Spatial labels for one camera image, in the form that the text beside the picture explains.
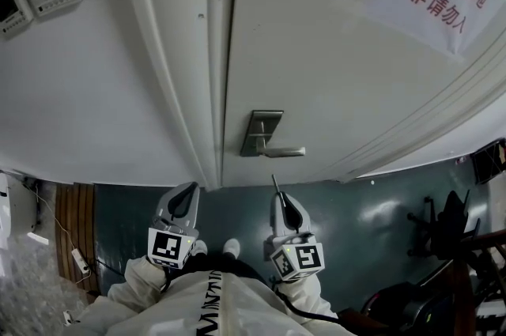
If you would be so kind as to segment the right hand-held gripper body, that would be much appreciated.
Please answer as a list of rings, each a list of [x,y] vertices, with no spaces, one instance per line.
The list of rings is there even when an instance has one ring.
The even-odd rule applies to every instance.
[[[312,232],[270,237],[266,253],[281,281],[298,281],[325,269],[323,245]]]

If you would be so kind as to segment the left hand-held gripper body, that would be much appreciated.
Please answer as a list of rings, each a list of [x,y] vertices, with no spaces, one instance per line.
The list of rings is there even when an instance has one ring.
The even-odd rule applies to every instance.
[[[198,238],[198,230],[183,223],[155,217],[148,235],[148,259],[159,266],[181,270],[189,259]]]

